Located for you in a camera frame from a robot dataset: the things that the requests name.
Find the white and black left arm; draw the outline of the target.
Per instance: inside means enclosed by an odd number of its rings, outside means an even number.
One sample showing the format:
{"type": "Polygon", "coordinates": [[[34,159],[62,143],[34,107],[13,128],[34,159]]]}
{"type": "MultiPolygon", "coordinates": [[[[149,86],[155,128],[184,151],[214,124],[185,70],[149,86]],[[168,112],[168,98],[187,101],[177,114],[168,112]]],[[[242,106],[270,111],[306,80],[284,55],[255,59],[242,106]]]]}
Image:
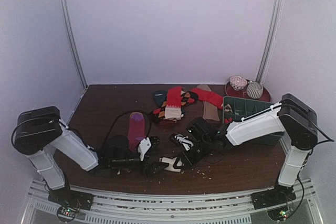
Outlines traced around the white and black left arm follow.
{"type": "Polygon", "coordinates": [[[68,188],[66,174],[50,152],[61,151],[79,167],[94,177],[106,177],[114,170],[139,168],[142,174],[152,175],[167,168],[167,162],[149,162],[149,153],[156,148],[159,138],[146,135],[136,146],[129,149],[126,136],[105,138],[97,150],[84,142],[80,134],[70,128],[60,117],[55,106],[25,111],[18,116],[17,125],[11,135],[14,149],[25,155],[42,176],[58,200],[71,205],[76,197],[68,188]]]}

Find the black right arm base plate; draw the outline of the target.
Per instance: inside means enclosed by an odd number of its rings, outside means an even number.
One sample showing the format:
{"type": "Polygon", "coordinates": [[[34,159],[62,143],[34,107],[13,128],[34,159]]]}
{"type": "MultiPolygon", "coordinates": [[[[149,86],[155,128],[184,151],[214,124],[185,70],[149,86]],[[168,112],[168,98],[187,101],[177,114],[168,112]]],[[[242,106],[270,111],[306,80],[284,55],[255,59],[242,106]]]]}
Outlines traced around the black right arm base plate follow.
{"type": "Polygon", "coordinates": [[[289,200],[295,200],[296,194],[293,187],[275,185],[273,189],[267,189],[251,194],[254,209],[268,208],[284,204],[289,200]]]}

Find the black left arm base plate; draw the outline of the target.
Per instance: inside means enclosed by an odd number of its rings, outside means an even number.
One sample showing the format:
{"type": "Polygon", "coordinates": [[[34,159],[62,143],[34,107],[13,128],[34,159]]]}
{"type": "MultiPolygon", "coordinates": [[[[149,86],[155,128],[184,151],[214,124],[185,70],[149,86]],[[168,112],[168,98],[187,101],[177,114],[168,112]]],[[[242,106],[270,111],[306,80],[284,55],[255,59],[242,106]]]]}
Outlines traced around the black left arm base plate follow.
{"type": "Polygon", "coordinates": [[[64,187],[57,190],[49,190],[48,200],[63,207],[72,209],[90,210],[94,195],[64,187]]]}

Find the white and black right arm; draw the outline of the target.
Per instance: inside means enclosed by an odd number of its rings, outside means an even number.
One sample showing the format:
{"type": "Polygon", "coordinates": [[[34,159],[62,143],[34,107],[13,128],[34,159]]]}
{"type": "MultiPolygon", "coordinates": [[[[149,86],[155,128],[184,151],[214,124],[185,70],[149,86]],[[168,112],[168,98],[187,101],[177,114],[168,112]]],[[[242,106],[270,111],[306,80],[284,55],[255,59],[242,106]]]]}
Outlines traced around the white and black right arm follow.
{"type": "Polygon", "coordinates": [[[278,185],[269,192],[269,199],[274,204],[289,196],[289,187],[294,185],[309,152],[318,143],[316,112],[291,93],[239,122],[214,126],[198,117],[187,125],[186,130],[194,145],[177,155],[173,163],[175,169],[190,168],[213,150],[222,151],[274,133],[287,134],[291,140],[290,149],[279,172],[278,185]]]}

